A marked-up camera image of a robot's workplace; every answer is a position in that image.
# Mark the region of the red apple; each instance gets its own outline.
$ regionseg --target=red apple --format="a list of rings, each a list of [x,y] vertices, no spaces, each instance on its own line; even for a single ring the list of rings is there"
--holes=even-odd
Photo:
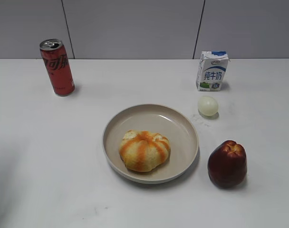
[[[245,149],[235,141],[224,141],[209,157],[209,177],[215,185],[221,188],[238,185],[244,180],[246,173]]]

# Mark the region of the soda can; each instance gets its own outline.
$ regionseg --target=soda can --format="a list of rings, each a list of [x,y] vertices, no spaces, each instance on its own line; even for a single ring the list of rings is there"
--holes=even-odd
[[[59,39],[47,39],[40,43],[40,52],[50,82],[59,96],[67,96],[75,89],[67,53]]]

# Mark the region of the bread roll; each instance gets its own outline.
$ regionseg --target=bread roll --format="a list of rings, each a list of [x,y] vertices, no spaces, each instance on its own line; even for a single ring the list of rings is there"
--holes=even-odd
[[[149,172],[164,163],[170,152],[169,140],[158,133],[130,130],[119,147],[125,166],[138,172]]]

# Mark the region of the white milk carton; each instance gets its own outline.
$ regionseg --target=white milk carton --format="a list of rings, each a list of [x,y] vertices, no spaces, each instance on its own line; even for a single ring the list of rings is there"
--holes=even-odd
[[[228,64],[225,51],[202,51],[196,78],[198,91],[220,91]]]

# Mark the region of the beige plate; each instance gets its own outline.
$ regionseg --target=beige plate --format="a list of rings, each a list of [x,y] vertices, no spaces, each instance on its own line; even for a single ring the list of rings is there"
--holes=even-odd
[[[169,159],[147,173],[128,170],[118,152],[119,144],[128,130],[151,131],[166,136],[171,147]],[[192,164],[198,151],[197,132],[190,121],[171,108],[155,104],[133,106],[118,113],[106,126],[102,143],[107,160],[116,172],[145,184],[177,178]]]

